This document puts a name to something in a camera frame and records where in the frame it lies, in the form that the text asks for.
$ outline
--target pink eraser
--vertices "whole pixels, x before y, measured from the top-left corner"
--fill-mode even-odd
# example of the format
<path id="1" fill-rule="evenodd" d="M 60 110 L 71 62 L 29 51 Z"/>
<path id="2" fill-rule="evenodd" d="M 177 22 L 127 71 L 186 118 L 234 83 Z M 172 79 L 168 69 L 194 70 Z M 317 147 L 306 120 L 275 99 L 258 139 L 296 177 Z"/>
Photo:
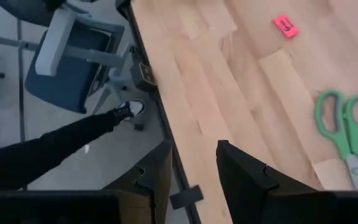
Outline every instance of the pink eraser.
<path id="1" fill-rule="evenodd" d="M 284 33 L 288 38 L 299 33 L 299 29 L 293 24 L 287 15 L 281 14 L 273 20 L 274 24 Z"/>

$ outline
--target scissors blade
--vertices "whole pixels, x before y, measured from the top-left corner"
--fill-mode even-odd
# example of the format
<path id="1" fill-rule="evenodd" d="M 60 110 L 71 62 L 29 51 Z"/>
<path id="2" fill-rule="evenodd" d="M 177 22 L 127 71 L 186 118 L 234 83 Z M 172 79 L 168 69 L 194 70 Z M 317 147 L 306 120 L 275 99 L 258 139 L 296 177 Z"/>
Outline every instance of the scissors blade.
<path id="1" fill-rule="evenodd" d="M 356 190 L 358 190 L 358 157 L 354 154 L 350 154 L 346 158 L 346 163 L 349 168 L 353 186 Z"/>

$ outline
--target chair caster wheel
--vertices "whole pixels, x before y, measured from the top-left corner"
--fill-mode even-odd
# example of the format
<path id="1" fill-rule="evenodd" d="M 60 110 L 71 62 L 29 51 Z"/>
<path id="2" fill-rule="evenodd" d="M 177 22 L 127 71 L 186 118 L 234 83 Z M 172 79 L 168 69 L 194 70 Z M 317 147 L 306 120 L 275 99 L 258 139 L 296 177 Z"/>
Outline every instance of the chair caster wheel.
<path id="1" fill-rule="evenodd" d="M 0 79 L 4 79 L 5 78 L 5 73 L 1 72 L 0 73 Z"/>
<path id="2" fill-rule="evenodd" d="M 135 130 L 136 131 L 143 131 L 144 130 L 144 124 L 135 124 Z"/>

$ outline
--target black pants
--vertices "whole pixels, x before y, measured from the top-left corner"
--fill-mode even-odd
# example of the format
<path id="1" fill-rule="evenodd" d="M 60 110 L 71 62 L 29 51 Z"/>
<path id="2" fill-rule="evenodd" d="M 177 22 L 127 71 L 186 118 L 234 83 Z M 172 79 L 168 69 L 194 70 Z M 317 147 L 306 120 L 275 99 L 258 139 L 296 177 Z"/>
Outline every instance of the black pants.
<path id="1" fill-rule="evenodd" d="M 85 144 L 113 131 L 117 124 L 110 111 L 0 149 L 0 190 L 17 190 L 30 184 Z"/>

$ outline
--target person's leg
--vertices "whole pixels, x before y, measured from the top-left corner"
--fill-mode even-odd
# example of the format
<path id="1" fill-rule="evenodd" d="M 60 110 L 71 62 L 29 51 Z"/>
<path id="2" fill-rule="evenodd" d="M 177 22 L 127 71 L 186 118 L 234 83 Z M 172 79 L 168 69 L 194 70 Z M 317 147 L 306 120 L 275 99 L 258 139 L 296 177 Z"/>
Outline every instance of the person's leg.
<path id="1" fill-rule="evenodd" d="M 85 144 L 113 131 L 124 119 L 141 114 L 141 101 L 130 101 L 105 114 L 89 116 L 41 138 L 0 149 L 0 190 L 19 189 L 50 169 Z"/>

